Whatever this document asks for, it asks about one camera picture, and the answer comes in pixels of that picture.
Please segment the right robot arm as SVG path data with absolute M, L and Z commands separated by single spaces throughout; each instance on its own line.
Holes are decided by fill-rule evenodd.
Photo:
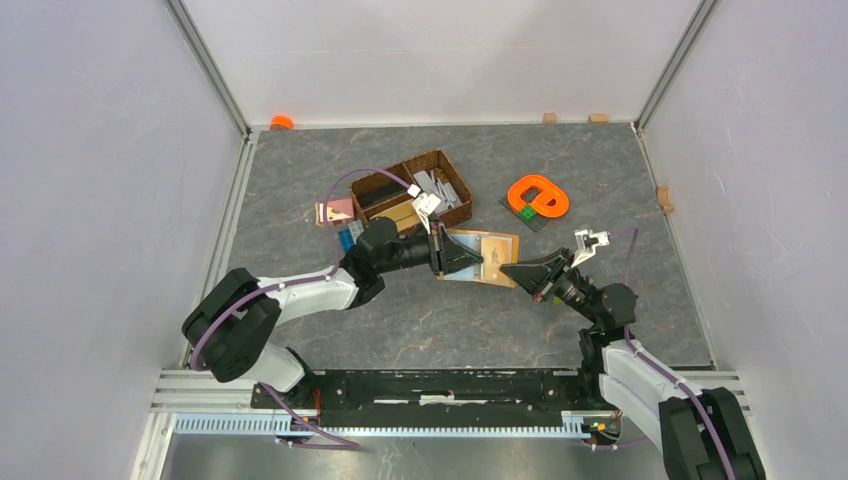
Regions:
M 632 336 L 638 297 L 627 285 L 594 285 L 566 248 L 500 270 L 535 302 L 558 299 L 590 322 L 579 333 L 580 400 L 591 408 L 609 403 L 629 417 L 662 455 L 669 478 L 765 478 L 736 396 L 674 373 Z

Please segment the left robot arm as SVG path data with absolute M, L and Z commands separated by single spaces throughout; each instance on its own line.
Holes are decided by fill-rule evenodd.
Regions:
M 280 324 L 325 311 L 358 308 L 385 287 L 384 274 L 427 266 L 435 276 L 482 263 L 483 256 L 455 241 L 436 218 L 408 235 L 395 222 L 370 221 L 338 263 L 308 274 L 259 278 L 229 271 L 187 317 L 182 333 L 192 351 L 189 366 L 227 383 L 246 379 L 275 390 L 290 407 L 306 405 L 314 381 L 288 348 L 270 344 Z

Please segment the yellow leather card holder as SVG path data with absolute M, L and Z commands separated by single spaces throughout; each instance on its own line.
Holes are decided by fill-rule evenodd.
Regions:
M 447 233 L 457 243 L 479 254 L 483 261 L 456 273 L 440 275 L 438 280 L 476 282 L 505 288 L 516 286 L 500 267 L 519 260 L 520 237 L 517 234 L 465 229 L 448 229 Z

